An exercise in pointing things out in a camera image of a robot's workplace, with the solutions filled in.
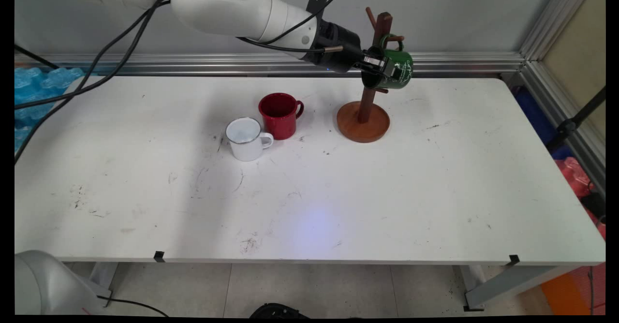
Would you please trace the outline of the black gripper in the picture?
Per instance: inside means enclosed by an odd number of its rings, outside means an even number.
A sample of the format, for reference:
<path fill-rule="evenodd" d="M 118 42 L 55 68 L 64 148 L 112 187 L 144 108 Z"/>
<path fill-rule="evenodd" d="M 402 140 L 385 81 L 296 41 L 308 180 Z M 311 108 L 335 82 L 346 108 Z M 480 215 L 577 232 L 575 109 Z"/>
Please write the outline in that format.
<path fill-rule="evenodd" d="M 314 65 L 335 73 L 346 73 L 352 68 L 362 71 L 385 71 L 387 83 L 400 83 L 402 65 L 388 61 L 385 56 L 365 55 L 360 37 L 346 28 L 328 21 L 320 21 L 314 38 L 314 48 L 324 48 L 314 54 Z"/>

